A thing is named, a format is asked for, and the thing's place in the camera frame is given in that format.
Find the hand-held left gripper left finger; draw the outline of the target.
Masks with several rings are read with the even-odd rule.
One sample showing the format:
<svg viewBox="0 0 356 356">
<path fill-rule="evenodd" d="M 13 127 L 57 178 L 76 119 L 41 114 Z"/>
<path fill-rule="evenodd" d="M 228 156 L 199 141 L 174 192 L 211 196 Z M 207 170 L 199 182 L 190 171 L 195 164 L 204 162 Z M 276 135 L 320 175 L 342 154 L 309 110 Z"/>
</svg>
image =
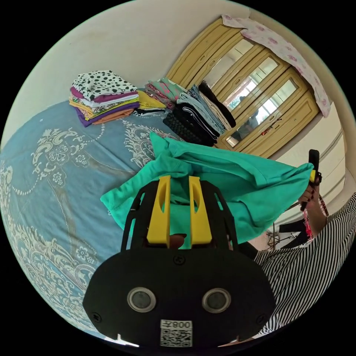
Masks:
<svg viewBox="0 0 356 356">
<path fill-rule="evenodd" d="M 155 183 L 158 186 L 146 238 L 150 245 L 169 248 L 171 176 L 162 176 Z"/>
</svg>

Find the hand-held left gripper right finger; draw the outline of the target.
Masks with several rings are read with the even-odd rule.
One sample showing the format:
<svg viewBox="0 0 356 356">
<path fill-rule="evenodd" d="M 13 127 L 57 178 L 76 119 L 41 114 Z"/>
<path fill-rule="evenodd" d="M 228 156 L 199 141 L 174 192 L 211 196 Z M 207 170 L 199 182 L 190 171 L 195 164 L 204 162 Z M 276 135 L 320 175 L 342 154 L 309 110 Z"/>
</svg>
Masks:
<svg viewBox="0 0 356 356">
<path fill-rule="evenodd" d="M 189 177 L 190 245 L 200 247 L 212 242 L 212 233 L 199 177 Z"/>
</svg>

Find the person's right hand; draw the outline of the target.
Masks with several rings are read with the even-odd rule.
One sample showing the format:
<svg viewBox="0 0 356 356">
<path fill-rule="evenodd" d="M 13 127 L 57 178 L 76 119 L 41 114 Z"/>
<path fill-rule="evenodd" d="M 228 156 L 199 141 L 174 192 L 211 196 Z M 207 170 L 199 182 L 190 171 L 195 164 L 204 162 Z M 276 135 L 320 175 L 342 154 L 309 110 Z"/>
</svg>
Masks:
<svg viewBox="0 0 356 356">
<path fill-rule="evenodd" d="M 319 196 L 319 183 L 309 184 L 301 197 L 298 199 L 300 210 L 311 211 L 320 208 Z"/>
</svg>

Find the person's left hand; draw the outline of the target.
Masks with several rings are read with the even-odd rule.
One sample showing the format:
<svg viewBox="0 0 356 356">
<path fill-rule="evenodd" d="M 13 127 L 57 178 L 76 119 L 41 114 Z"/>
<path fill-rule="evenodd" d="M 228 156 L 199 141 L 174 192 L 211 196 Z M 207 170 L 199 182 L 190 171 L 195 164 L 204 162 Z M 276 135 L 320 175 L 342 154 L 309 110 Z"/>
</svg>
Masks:
<svg viewBox="0 0 356 356">
<path fill-rule="evenodd" d="M 169 236 L 169 248 L 170 249 L 179 249 L 183 246 L 185 242 L 186 234 L 172 234 Z"/>
</svg>

